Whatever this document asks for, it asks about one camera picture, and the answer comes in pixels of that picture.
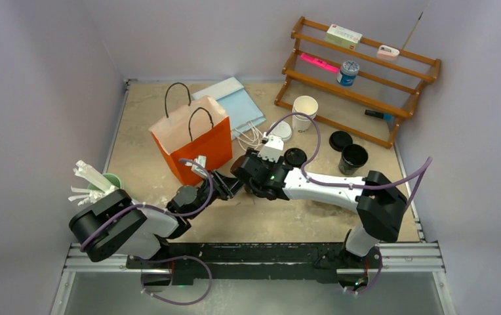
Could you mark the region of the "orange paper bag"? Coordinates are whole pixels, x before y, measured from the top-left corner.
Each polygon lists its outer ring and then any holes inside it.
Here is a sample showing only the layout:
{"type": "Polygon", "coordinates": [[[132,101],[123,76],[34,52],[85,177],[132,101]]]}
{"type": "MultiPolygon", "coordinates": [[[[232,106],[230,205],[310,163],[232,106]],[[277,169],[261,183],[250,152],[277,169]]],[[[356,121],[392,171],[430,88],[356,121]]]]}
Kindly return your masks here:
{"type": "Polygon", "coordinates": [[[181,82],[170,85],[166,93],[176,85],[185,88],[188,103],[169,111],[164,98],[165,116],[154,123],[149,132],[178,181],[194,185],[202,177],[180,160],[204,156],[203,166],[207,170],[218,169],[229,162],[233,157],[230,117],[210,96],[192,100],[189,89],[181,82]]]}

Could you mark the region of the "black paper cup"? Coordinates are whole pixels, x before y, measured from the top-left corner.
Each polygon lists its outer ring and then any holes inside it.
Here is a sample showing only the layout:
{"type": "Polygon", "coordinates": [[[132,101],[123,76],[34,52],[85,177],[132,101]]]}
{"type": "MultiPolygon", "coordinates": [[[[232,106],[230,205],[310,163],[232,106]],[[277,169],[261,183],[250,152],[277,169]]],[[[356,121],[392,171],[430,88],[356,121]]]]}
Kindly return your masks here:
{"type": "Polygon", "coordinates": [[[249,185],[245,185],[244,186],[244,189],[245,189],[245,192],[248,194],[248,195],[252,195],[256,198],[259,198],[260,197],[260,191],[257,190],[256,188],[253,188],[249,185]]]}
{"type": "Polygon", "coordinates": [[[338,164],[340,172],[344,175],[352,175],[359,168],[364,166],[369,159],[368,152],[358,144],[350,144],[341,151],[341,158],[338,164]]]}

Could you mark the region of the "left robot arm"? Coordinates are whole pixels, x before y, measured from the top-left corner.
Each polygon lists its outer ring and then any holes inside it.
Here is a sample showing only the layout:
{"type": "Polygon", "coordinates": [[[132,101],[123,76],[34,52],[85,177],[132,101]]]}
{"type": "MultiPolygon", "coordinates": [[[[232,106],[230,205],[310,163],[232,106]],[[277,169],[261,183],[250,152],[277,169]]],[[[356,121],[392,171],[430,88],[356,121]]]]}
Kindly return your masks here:
{"type": "Polygon", "coordinates": [[[190,221],[215,200],[229,200],[243,182],[211,172],[200,186],[179,187],[165,209],[136,204],[118,189],[78,212],[69,228],[89,259],[100,262],[114,254],[140,257],[151,268],[161,268],[168,259],[168,240],[191,228],[190,221]]]}

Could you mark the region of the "black cup lid front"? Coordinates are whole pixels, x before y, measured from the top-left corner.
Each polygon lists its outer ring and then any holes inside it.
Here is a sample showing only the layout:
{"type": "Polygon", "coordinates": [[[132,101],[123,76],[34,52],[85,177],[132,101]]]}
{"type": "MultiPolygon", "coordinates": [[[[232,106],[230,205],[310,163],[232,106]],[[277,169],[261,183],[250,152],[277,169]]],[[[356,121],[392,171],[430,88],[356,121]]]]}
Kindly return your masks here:
{"type": "Polygon", "coordinates": [[[301,168],[301,166],[308,160],[308,157],[300,148],[289,148],[285,151],[283,155],[284,162],[295,168],[301,168]]]}

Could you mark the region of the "black cup lid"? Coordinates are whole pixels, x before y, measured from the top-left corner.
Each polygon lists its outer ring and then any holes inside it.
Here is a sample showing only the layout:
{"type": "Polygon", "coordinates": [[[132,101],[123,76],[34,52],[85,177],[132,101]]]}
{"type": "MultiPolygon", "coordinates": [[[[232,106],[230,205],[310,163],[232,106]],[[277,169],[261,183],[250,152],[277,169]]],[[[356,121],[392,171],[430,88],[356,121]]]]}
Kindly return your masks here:
{"type": "Polygon", "coordinates": [[[301,168],[301,166],[308,160],[308,157],[300,148],[289,148],[285,151],[283,155],[284,162],[295,168],[301,168]]]}
{"type": "Polygon", "coordinates": [[[335,131],[329,137],[330,147],[337,152],[341,152],[350,144],[353,144],[353,139],[351,135],[345,131],[335,131]]]}

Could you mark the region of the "white cup lid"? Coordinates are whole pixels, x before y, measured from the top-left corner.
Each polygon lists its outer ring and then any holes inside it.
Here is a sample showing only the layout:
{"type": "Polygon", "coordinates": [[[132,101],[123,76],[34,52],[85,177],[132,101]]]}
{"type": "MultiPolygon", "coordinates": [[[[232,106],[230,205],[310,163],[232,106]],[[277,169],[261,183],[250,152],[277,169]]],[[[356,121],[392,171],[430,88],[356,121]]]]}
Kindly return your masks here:
{"type": "Polygon", "coordinates": [[[292,137],[292,128],[286,121],[281,121],[271,130],[270,135],[279,137],[283,142],[288,142],[292,137]]]}

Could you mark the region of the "light blue paper bag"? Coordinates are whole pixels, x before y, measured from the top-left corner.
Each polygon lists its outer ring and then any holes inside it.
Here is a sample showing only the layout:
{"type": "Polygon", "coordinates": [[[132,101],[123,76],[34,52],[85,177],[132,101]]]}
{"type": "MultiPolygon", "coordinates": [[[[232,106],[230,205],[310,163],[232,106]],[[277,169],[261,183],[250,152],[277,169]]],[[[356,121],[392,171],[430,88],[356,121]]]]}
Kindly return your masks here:
{"type": "Polygon", "coordinates": [[[191,94],[194,99],[210,96],[221,105],[230,118],[231,139],[256,148],[262,140],[262,133],[257,126],[266,121],[265,115],[258,108],[244,86],[234,77],[215,83],[210,87],[191,94]]]}

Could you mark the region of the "black cup lid rear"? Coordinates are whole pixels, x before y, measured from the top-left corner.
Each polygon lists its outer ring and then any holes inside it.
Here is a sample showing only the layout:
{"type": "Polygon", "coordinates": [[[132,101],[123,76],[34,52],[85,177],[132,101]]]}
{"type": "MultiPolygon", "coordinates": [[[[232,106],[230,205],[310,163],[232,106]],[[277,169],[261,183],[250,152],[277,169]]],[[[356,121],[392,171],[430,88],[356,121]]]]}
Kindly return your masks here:
{"type": "Polygon", "coordinates": [[[335,131],[329,137],[330,147],[337,152],[341,152],[350,144],[353,144],[353,139],[351,135],[345,131],[335,131]]]}

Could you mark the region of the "stacked white paper cups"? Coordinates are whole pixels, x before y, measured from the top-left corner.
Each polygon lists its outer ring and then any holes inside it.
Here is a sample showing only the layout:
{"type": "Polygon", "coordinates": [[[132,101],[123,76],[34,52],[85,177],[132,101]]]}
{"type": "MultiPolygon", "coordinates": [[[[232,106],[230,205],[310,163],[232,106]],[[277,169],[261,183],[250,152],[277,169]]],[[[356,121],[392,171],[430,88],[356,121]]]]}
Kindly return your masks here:
{"type": "Polygon", "coordinates": [[[318,103],[312,96],[302,95],[297,97],[292,105],[293,113],[301,113],[301,115],[293,115],[292,128],[297,133],[303,133],[310,128],[311,121],[306,117],[312,119],[316,117],[318,111],[318,103]]]}

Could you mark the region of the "green straw holder cup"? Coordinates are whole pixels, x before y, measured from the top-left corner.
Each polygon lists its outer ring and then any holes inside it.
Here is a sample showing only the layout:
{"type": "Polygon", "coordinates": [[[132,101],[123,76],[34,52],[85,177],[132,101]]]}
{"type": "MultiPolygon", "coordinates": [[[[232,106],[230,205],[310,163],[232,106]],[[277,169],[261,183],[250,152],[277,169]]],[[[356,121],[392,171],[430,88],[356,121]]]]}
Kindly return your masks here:
{"type": "MultiPolygon", "coordinates": [[[[110,181],[114,186],[118,187],[119,189],[124,189],[123,183],[121,179],[114,174],[111,173],[104,173],[103,176],[110,181]]],[[[97,186],[93,185],[92,183],[89,183],[87,186],[89,190],[100,190],[97,186]]]]}

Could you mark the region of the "pink highlighter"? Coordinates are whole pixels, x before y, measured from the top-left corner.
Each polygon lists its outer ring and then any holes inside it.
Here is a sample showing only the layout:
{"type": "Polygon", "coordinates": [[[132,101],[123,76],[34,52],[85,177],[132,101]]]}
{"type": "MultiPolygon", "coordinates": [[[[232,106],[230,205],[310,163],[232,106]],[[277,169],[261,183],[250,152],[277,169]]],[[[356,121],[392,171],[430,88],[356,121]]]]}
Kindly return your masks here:
{"type": "Polygon", "coordinates": [[[300,59],[303,60],[304,62],[307,62],[309,64],[317,66],[318,68],[321,68],[334,74],[337,74],[340,69],[339,67],[332,66],[331,64],[328,64],[327,62],[320,60],[318,58],[314,58],[304,52],[300,54],[300,59]]]}

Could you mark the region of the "black blue marker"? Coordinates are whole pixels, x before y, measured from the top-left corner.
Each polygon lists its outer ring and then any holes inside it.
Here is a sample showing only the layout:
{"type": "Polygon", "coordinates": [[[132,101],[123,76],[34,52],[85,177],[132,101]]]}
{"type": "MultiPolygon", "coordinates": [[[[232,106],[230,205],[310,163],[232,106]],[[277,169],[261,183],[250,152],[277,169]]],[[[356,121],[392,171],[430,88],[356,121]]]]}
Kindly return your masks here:
{"type": "Polygon", "coordinates": [[[369,117],[374,117],[377,119],[383,119],[385,121],[391,121],[393,119],[392,115],[383,113],[383,112],[378,112],[375,110],[365,110],[364,114],[369,117]]]}

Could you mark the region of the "wooden shelf rack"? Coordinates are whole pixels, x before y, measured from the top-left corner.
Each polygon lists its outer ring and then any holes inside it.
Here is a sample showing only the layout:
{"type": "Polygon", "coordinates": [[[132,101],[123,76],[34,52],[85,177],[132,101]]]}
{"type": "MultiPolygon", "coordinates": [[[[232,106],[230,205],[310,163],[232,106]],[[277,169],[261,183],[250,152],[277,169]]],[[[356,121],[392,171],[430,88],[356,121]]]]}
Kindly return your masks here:
{"type": "Polygon", "coordinates": [[[274,104],[292,108],[292,100],[286,93],[293,83],[303,87],[306,92],[317,89],[322,95],[328,93],[341,98],[342,102],[318,112],[318,122],[379,146],[392,148],[400,126],[415,114],[423,90],[437,81],[441,60],[407,50],[400,51],[397,61],[381,60],[376,57],[379,46],[383,45],[381,42],[362,37],[354,51],[345,49],[324,40],[329,26],[305,16],[296,21],[291,30],[293,47],[281,69],[285,80],[274,104]],[[360,66],[359,73],[352,86],[342,86],[336,81],[338,73],[304,62],[300,59],[302,52],[339,68],[346,60],[356,61],[360,66]],[[335,113],[335,110],[347,109],[357,115],[359,107],[393,116],[387,122],[387,129],[382,136],[367,133],[364,127],[344,120],[335,113]]]}

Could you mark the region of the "white green box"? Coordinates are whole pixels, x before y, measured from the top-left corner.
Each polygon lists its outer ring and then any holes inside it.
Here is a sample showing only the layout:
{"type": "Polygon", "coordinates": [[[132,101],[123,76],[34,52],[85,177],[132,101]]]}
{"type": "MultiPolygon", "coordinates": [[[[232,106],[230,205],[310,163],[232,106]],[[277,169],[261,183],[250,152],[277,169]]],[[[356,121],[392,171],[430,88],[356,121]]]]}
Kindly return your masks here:
{"type": "Polygon", "coordinates": [[[324,40],[333,45],[354,51],[360,44],[362,37],[362,33],[331,24],[326,31],[324,40]]]}

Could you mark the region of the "pink white tape dispenser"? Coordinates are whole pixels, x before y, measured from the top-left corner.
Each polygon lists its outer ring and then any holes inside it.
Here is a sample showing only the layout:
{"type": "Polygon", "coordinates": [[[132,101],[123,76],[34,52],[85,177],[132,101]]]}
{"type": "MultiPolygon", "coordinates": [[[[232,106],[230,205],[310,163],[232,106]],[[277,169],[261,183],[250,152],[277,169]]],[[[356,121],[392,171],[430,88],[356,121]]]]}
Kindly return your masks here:
{"type": "Polygon", "coordinates": [[[376,52],[376,57],[381,60],[386,60],[390,62],[397,61],[400,55],[400,50],[387,46],[387,45],[381,45],[379,46],[377,52],[376,52]]]}

